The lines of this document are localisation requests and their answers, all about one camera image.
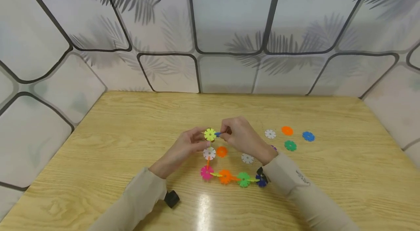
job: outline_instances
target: sleeve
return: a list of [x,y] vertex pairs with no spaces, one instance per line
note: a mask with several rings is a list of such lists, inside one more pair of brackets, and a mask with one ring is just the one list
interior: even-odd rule
[[312,230],[359,230],[356,223],[287,155],[280,153],[263,167],[263,171],[279,192],[296,204]]
[[91,225],[89,231],[132,231],[166,195],[166,180],[143,168],[122,196]]

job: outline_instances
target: blue flower piece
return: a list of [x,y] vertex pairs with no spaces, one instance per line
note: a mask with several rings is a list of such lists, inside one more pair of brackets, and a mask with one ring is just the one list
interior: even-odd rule
[[303,132],[302,137],[308,142],[313,142],[315,140],[315,135],[312,134],[312,132]]
[[261,175],[257,174],[257,176],[255,176],[255,179],[259,179],[259,181],[257,182],[259,187],[265,187],[267,185],[267,182],[263,179]]

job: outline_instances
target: white flower piece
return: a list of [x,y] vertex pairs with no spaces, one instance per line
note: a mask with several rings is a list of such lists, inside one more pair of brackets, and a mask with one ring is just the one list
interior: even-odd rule
[[206,160],[208,160],[209,157],[210,157],[210,160],[213,160],[213,158],[216,157],[216,150],[214,150],[213,147],[209,147],[207,149],[204,149],[203,150],[203,156]]
[[268,129],[268,130],[265,131],[265,136],[268,139],[274,139],[274,138],[276,138],[276,132],[273,131],[273,130]]
[[242,154],[242,162],[252,164],[252,162],[254,162],[254,157],[249,154]]

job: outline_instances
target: black object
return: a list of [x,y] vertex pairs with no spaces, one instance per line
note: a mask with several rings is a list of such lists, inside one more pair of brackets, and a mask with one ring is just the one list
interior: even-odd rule
[[265,176],[262,169],[263,169],[262,167],[258,168],[257,175],[260,175],[261,178],[268,184],[268,178],[267,178],[267,176]]
[[179,196],[174,190],[172,190],[171,192],[166,192],[164,200],[170,208],[174,208],[174,206],[179,202]]

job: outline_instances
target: person's left hand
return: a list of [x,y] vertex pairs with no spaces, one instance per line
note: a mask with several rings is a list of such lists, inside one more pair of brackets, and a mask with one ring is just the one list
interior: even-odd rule
[[180,165],[188,158],[191,154],[198,151],[202,151],[210,146],[210,142],[204,138],[204,132],[209,127],[194,127],[191,130],[182,132],[174,145],[157,160],[149,171],[159,176],[162,179],[166,179],[171,173],[174,173]]

